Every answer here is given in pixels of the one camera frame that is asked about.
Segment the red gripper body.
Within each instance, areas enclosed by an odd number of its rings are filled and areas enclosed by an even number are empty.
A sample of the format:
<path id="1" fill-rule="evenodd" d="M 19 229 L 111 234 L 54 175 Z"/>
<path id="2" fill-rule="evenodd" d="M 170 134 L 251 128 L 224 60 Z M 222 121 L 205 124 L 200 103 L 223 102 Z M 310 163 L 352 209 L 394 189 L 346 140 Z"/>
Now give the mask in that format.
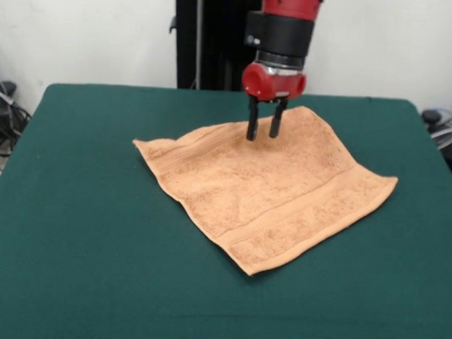
<path id="1" fill-rule="evenodd" d="M 252 62 L 245 67 L 242 86 L 248 95 L 258 101 L 274 101 L 280 98 L 294 99 L 307 85 L 306 75 L 299 70 L 289 70 Z"/>

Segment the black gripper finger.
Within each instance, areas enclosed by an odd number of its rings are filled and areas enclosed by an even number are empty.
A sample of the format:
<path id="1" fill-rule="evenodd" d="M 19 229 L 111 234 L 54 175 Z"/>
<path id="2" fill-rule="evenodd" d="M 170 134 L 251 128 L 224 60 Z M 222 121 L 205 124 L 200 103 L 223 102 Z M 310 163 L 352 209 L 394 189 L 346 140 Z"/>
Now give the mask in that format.
<path id="1" fill-rule="evenodd" d="M 281 119 L 283 117 L 283 112 L 287 108 L 289 100 L 287 98 L 282 98 L 278 101 L 278 105 L 275 109 L 274 117 L 271 120 L 270 127 L 270 138 L 275 139 L 279 136 Z"/>
<path id="2" fill-rule="evenodd" d="M 247 140 L 254 141 L 257 134 L 258 127 L 258 119 L 259 119 L 259 108 L 258 108 L 259 100 L 257 97 L 250 96 L 250 101 L 248 103 L 250 117 L 248 118 L 248 126 L 247 126 Z"/>

